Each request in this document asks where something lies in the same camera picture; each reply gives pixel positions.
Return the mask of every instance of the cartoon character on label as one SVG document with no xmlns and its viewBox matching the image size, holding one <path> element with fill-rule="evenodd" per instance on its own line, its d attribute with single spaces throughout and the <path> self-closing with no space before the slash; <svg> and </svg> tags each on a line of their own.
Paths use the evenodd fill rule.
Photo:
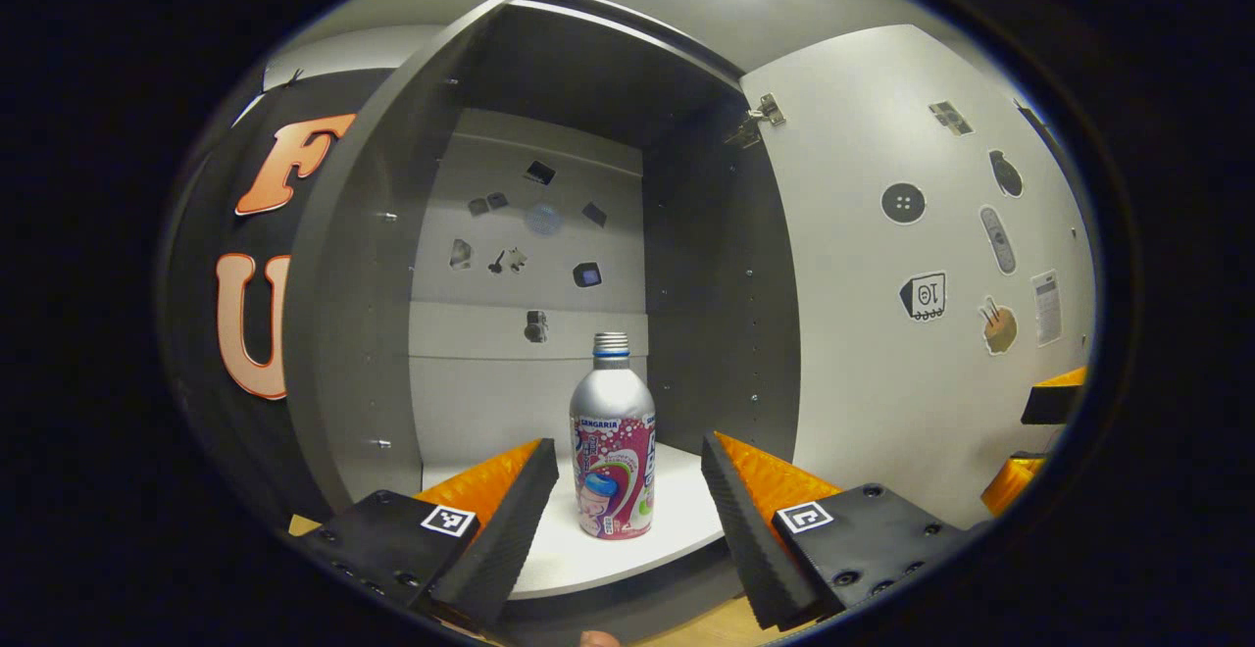
<svg viewBox="0 0 1255 647">
<path fill-rule="evenodd" d="M 596 537 L 601 529 L 602 514 L 610 508 L 610 500 L 619 492 L 619 483 L 604 474 L 590 473 L 580 485 L 580 527 Z"/>
</svg>

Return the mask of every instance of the cabinet door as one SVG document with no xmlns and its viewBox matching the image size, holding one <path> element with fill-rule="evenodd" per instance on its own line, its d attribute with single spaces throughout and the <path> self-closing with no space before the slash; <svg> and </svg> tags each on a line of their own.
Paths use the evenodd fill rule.
<svg viewBox="0 0 1255 647">
<path fill-rule="evenodd" d="M 813 44 L 742 88 L 786 119 L 759 128 L 797 275 L 793 461 L 886 483 L 956 525 L 986 519 L 1000 464 L 1057 431 L 1019 424 L 1029 389 L 1086 365 L 1093 341 L 1091 246 L 1058 163 L 989 79 L 911 25 Z M 1052 271 L 1058 321 L 1037 295 Z"/>
</svg>

